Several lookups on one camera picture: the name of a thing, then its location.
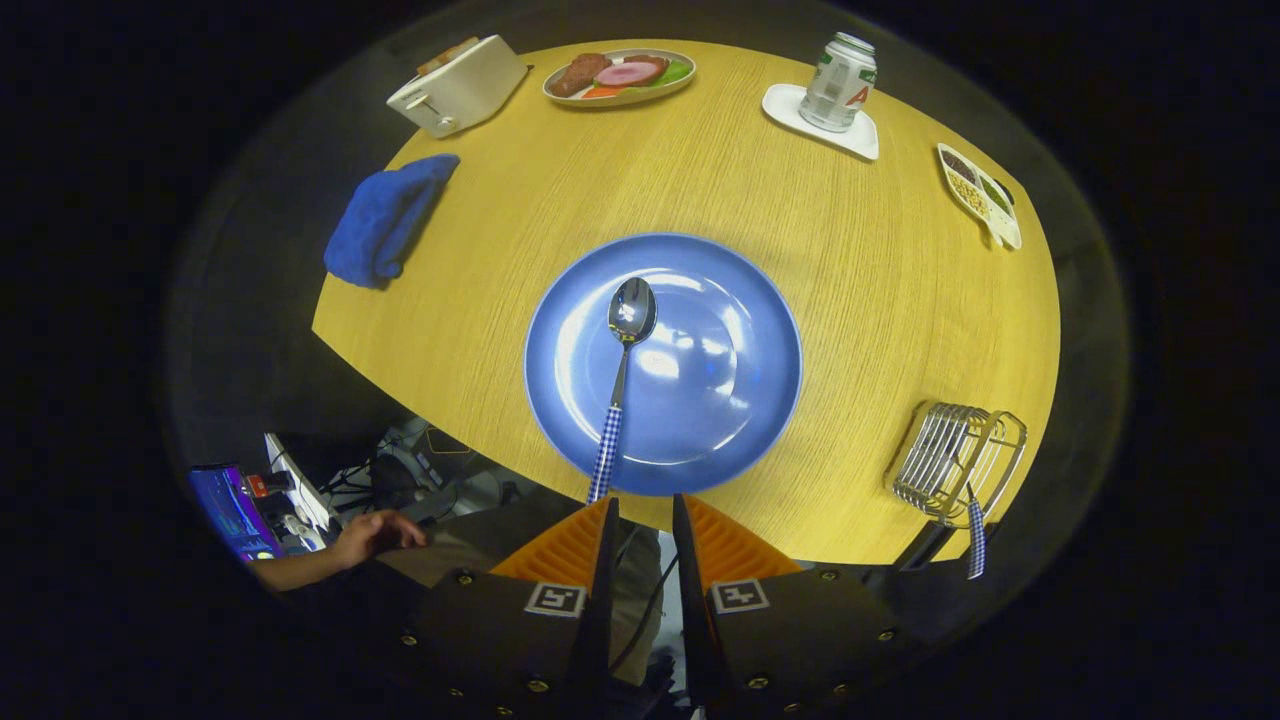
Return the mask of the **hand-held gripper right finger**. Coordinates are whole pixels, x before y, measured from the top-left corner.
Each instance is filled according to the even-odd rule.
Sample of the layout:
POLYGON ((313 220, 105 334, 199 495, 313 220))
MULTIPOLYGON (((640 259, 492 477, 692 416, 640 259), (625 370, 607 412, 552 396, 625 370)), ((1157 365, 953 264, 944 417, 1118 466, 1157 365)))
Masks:
POLYGON ((709 719, 838 719, 924 642, 854 566, 804 568, 727 514, 673 498, 687 688, 709 719))

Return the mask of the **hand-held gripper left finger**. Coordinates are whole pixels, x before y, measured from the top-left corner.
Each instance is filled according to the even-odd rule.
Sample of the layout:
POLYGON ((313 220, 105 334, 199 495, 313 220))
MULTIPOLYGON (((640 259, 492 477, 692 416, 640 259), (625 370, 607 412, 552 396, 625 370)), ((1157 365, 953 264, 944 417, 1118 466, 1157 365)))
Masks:
POLYGON ((396 633, 431 717, 590 719, 611 682, 616 498, 589 503, 489 571, 449 570, 396 633))

